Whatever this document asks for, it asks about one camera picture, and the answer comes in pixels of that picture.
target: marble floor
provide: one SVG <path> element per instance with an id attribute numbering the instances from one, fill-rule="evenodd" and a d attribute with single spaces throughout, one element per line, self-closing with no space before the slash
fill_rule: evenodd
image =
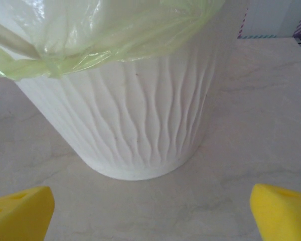
<path id="1" fill-rule="evenodd" d="M 301 49 L 238 40 L 205 139 L 176 171 L 125 182 L 88 168 L 13 82 L 0 79 L 0 196 L 49 185 L 46 240 L 258 241 L 255 183 L 301 191 Z"/>

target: white trash can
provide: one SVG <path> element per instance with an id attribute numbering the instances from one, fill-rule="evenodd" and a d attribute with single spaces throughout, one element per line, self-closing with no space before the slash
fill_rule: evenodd
<path id="1" fill-rule="evenodd" d="M 171 55 L 17 85 L 92 169 L 122 180 L 164 175 L 201 144 L 246 8 L 227 0 Z"/>

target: green plastic bag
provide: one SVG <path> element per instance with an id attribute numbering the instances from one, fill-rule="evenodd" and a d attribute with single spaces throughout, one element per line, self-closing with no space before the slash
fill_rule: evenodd
<path id="1" fill-rule="evenodd" d="M 0 77 L 59 78 L 110 61 L 170 54 L 224 2 L 0 0 Z"/>

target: trash can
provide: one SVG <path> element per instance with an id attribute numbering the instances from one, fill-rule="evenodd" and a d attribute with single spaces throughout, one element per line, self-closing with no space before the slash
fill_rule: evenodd
<path id="1" fill-rule="evenodd" d="M 170 54 L 16 84 L 92 169 L 121 180 L 164 175 L 201 144 L 247 2 L 226 0 Z"/>

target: plastic bag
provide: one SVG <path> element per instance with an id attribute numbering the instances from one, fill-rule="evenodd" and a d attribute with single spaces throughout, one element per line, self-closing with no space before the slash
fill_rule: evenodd
<path id="1" fill-rule="evenodd" d="M 58 78 L 110 61 L 170 54 L 224 2 L 0 0 L 0 76 Z"/>

